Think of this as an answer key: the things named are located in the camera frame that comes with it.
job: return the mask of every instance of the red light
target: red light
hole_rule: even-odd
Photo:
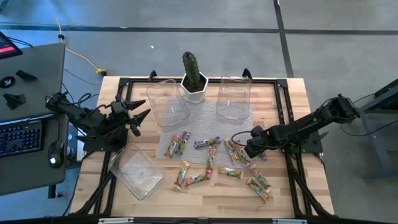
[[[12,50],[15,50],[15,49],[13,47],[6,47],[6,48],[3,48],[3,49],[0,49],[0,53],[12,51]]]

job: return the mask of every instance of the potted cactus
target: potted cactus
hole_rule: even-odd
[[[199,71],[196,57],[191,52],[182,55],[185,67],[185,75],[182,78],[181,87],[184,90],[185,99],[191,103],[199,103],[206,97],[206,89],[209,79]]]

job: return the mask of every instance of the computer mouse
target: computer mouse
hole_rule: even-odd
[[[49,164],[53,169],[59,168],[62,166],[63,161],[65,159],[64,156],[64,143],[61,140],[55,141],[51,143],[49,148]]]

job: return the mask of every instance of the clear plastic container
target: clear plastic container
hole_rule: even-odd
[[[221,77],[216,113],[219,120],[239,124],[249,117],[251,79]]]
[[[163,171],[135,144],[116,153],[109,170],[138,200],[150,195],[164,178]]]
[[[146,90],[157,124],[165,130],[187,121],[190,113],[175,80],[157,83]]]

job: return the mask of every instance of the butcher block table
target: butcher block table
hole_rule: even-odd
[[[104,77],[99,93],[98,105],[107,105],[114,100],[118,90],[119,78],[120,77]],[[298,119],[309,114],[310,105],[308,104],[304,80],[301,78],[288,78],[287,83],[289,85],[294,118]],[[132,88],[131,100],[147,100],[146,88],[151,85],[153,85],[153,83],[135,83]],[[206,100],[216,101],[218,89],[219,84],[209,83]],[[287,114],[284,94],[282,90],[280,92],[284,114]],[[252,84],[250,104],[254,105],[253,126],[260,125],[266,129],[272,125],[279,124],[273,85]],[[150,103],[147,101],[130,113],[138,114],[148,108],[150,108]],[[109,108],[101,110],[101,112],[109,113]],[[156,150],[159,150],[159,139],[162,130],[157,125],[153,112],[149,113],[139,129],[142,135],[135,137],[132,132],[129,132],[127,143],[133,142],[146,152],[164,171],[164,179],[147,198],[141,201],[137,200],[122,183],[117,181],[111,216],[212,218],[294,217],[285,157],[280,150],[267,151],[268,160],[256,162],[259,170],[264,174],[273,188],[271,192],[272,200],[264,204],[253,190],[245,184],[245,181],[253,176],[247,168],[244,169],[244,179],[239,180],[235,177],[218,174],[218,166],[215,166],[215,172],[209,181],[193,184],[184,187],[182,190],[178,190],[174,187],[174,182],[180,170],[181,161],[156,158]],[[97,187],[103,158],[104,152],[95,152],[83,161],[71,212],[80,209]],[[312,154],[303,154],[302,159],[309,189],[324,208],[328,212],[333,213],[328,183],[322,163],[319,158]],[[205,166],[206,164],[192,163],[188,170],[187,177],[202,174]],[[109,191],[108,187],[109,186],[104,190],[101,212],[106,205]],[[297,194],[300,208],[304,211],[301,190],[298,190]]]

